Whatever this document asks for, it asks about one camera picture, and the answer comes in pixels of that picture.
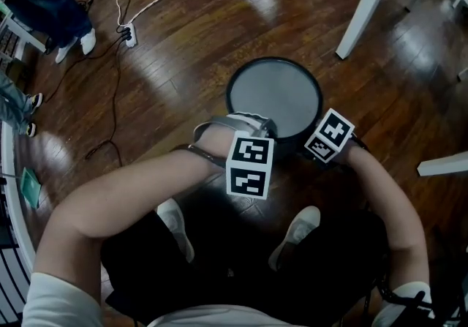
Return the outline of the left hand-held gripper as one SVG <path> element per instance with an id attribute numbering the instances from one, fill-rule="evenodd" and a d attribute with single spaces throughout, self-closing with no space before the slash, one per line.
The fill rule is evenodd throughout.
<path id="1" fill-rule="evenodd" d="M 234 112 L 214 116 L 195 127 L 194 140 L 199 140 L 209 126 L 217 124 L 234 131 L 226 157 L 210 154 L 197 146 L 193 152 L 226 170 L 227 194 L 265 200 L 273 166 L 276 125 L 264 116 Z"/>

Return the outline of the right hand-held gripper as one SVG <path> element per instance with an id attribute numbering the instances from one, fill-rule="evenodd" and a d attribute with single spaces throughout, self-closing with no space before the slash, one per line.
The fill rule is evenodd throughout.
<path id="1" fill-rule="evenodd" d="M 300 147 L 306 159 L 329 164 L 344 149 L 354 134 L 355 125 L 333 108 L 325 114 L 321 110 L 314 118 L 313 131 Z"/>

